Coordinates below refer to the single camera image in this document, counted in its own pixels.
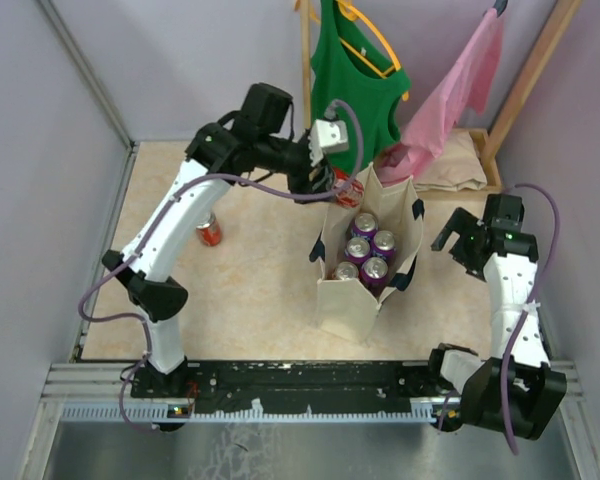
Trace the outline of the red Coke can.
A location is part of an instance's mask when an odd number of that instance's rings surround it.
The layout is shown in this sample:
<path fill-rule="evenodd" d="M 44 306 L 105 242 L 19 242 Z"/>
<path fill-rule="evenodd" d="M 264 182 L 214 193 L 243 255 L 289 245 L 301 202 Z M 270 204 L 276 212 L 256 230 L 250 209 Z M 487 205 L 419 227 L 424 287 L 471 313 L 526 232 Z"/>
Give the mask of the red Coke can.
<path fill-rule="evenodd" d="M 196 234 L 205 246 L 215 247 L 221 243 L 223 233 L 213 211 L 209 211 L 196 226 Z"/>
<path fill-rule="evenodd" d="M 335 168 L 335 188 L 340 188 L 349 180 L 349 175 L 344 171 Z M 359 180 L 354 180 L 346 189 L 343 189 L 335 196 L 335 202 L 348 209 L 357 208 L 360 206 L 364 197 L 364 185 Z"/>

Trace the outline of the purple fanta can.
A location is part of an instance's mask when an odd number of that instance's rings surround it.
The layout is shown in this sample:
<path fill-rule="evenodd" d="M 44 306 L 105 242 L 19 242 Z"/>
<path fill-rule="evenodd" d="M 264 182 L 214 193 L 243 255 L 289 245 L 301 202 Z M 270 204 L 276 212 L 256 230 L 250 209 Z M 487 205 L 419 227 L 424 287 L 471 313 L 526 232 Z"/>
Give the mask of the purple fanta can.
<path fill-rule="evenodd" d="M 332 279 L 337 281 L 353 280 L 359 277 L 358 267 L 350 261 L 340 262 L 334 269 Z"/>
<path fill-rule="evenodd" d="M 395 258 L 397 246 L 395 235 L 389 230 L 379 230 L 371 241 L 372 256 L 390 265 Z"/>
<path fill-rule="evenodd" d="M 384 259 L 371 257 L 361 267 L 360 281 L 374 296 L 378 296 L 385 288 L 388 272 L 388 264 Z"/>
<path fill-rule="evenodd" d="M 344 258 L 346 261 L 361 267 L 371 257 L 371 246 L 363 237 L 351 237 L 345 245 Z"/>
<path fill-rule="evenodd" d="M 371 242 L 378 231 L 379 222 L 377 218 L 371 213 L 362 212 L 354 217 L 351 223 L 350 235 Z"/>

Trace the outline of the beige canvas tote bag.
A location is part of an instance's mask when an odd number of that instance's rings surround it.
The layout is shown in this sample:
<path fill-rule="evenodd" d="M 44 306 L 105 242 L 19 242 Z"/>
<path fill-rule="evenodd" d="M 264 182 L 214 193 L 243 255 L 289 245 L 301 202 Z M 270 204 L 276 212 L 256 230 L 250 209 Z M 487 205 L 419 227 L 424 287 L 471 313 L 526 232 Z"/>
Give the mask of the beige canvas tote bag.
<path fill-rule="evenodd" d="M 405 291 L 413 278 L 424 230 L 424 203 L 410 178 L 384 187 L 374 168 L 357 175 L 364 187 L 360 203 L 354 208 L 332 204 L 327 208 L 321 232 L 309 255 L 318 262 L 316 324 L 331 334 L 361 343 L 371 333 L 379 312 L 393 293 Z M 379 226 L 391 231 L 397 240 L 397 252 L 390 261 L 383 288 L 371 292 L 358 279 L 335 280 L 333 274 L 344 260 L 345 240 L 354 217 L 370 213 Z"/>

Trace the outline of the purple Fanta can top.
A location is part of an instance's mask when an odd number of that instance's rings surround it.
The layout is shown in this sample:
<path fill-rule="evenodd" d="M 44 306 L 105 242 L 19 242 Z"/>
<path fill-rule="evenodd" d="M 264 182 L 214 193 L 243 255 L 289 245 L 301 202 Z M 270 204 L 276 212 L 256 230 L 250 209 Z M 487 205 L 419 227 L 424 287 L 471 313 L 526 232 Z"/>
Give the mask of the purple Fanta can top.
<path fill-rule="evenodd" d="M 372 256 L 390 265 L 395 258 L 397 246 L 395 235 L 389 230 L 379 230 L 371 241 Z"/>

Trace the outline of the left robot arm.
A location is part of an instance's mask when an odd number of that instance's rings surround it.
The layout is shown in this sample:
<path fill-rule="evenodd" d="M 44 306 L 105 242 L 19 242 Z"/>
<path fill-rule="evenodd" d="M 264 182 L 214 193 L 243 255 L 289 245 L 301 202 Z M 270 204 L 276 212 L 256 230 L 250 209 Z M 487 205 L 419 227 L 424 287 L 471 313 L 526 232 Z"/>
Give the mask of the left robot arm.
<path fill-rule="evenodd" d="M 299 140 L 282 138 L 284 120 L 294 110 L 292 96 L 267 83 L 251 85 L 240 109 L 197 131 L 175 180 L 137 237 L 103 256 L 103 265 L 139 310 L 152 383 L 164 395 L 177 396 L 188 384 L 178 325 L 188 292 L 171 276 L 181 250 L 234 185 L 298 204 L 333 200 L 336 175 L 328 157 L 348 147 L 346 124 L 335 109 L 329 105 Z"/>

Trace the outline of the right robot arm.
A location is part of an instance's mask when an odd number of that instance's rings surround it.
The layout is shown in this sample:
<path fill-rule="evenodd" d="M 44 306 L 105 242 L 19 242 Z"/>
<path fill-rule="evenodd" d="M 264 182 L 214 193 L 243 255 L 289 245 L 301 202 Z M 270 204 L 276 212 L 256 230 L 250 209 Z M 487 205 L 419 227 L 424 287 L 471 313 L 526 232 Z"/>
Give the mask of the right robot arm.
<path fill-rule="evenodd" d="M 538 439 L 567 392 L 542 340 L 539 251 L 535 236 L 522 230 L 524 213 L 520 197 L 490 194 L 480 217 L 456 208 L 431 245 L 440 251 L 456 234 L 452 259 L 487 284 L 491 347 L 483 360 L 469 348 L 440 344 L 429 357 L 428 387 L 441 396 L 456 391 L 463 423 L 501 432 L 508 442 Z"/>

